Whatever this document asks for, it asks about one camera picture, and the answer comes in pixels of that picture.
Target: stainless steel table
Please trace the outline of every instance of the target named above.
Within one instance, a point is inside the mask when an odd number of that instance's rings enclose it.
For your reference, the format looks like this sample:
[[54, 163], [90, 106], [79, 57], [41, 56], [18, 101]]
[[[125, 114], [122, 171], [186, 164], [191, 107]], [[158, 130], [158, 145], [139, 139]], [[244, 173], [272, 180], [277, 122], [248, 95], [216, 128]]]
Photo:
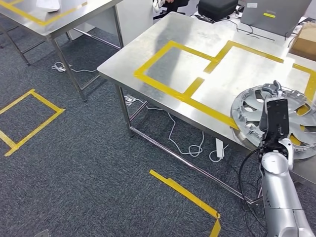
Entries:
[[[234, 99], [256, 85], [278, 79], [314, 100], [316, 62], [288, 54], [288, 49], [244, 36], [222, 24], [209, 24], [170, 13], [98, 68], [116, 85], [130, 135], [143, 136], [240, 198], [241, 194], [185, 160], [130, 122], [122, 88], [238, 149], [253, 149], [230, 117]], [[296, 162], [301, 182], [316, 185], [316, 158]], [[250, 200], [250, 204], [259, 199]]]
[[[0, 0], [1, 15], [4, 15], [14, 21], [23, 29], [40, 36], [43, 40], [29, 49], [20, 51], [14, 42], [14, 40], [8, 34], [8, 30], [5, 29], [1, 24], [0, 31], [5, 34], [28, 65], [29, 65], [29, 63], [24, 56], [26, 52], [38, 46], [46, 40], [51, 41], [57, 51], [60, 60], [65, 65], [67, 73], [82, 100], [86, 101], [87, 98], [83, 93], [83, 90], [91, 85], [99, 76], [91, 79], [84, 86], [80, 86], [55, 39], [71, 29], [74, 29], [119, 50], [123, 47], [123, 39], [115, 5], [121, 1], [122, 0], [63, 0], [60, 1], [60, 10], [54, 13], [47, 13], [37, 8], [36, 0]], [[114, 7], [115, 25], [119, 38], [120, 46], [116, 46], [106, 40], [91, 36], [75, 28], [110, 7]]]

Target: office chair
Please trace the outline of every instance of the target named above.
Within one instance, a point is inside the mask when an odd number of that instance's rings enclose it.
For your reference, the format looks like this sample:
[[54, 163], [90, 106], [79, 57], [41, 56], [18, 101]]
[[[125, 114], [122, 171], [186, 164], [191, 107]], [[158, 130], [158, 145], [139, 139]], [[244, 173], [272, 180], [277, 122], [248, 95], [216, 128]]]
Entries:
[[[186, 6], [189, 4], [189, 0], [174, 0], [173, 3], [166, 2], [162, 7], [167, 7], [167, 10], [163, 10], [159, 16], [154, 17], [154, 20], [162, 18], [171, 11], [176, 12], [178, 7]], [[184, 12], [178, 12], [179, 14], [186, 15]]]

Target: black case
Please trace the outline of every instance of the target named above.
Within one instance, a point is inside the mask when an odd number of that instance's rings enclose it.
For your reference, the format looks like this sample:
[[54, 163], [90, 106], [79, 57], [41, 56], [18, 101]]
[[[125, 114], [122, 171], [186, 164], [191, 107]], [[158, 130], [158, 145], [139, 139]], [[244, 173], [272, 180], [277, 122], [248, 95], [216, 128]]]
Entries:
[[200, 15], [212, 20], [220, 20], [233, 13], [238, 0], [200, 0], [198, 11]]

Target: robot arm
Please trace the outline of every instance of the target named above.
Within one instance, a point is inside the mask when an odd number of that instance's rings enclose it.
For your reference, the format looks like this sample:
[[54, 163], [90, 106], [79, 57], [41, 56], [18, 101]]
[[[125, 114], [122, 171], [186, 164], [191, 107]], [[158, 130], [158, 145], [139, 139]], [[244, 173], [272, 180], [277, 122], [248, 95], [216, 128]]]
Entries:
[[281, 153], [268, 152], [261, 164], [268, 236], [314, 237], [290, 175], [288, 160]]
[[290, 175], [293, 150], [288, 139], [287, 100], [281, 86], [265, 88], [272, 97], [265, 99], [259, 128], [265, 132], [259, 162], [262, 172], [262, 197], [268, 237], [315, 237]]

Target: laptop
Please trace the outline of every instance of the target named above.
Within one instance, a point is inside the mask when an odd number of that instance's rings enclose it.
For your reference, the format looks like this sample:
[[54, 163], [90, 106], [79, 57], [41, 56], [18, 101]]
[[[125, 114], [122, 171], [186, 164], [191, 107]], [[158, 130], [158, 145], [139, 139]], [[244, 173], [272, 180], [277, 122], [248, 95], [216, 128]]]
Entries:
[[241, 23], [289, 37], [311, 0], [247, 0]]

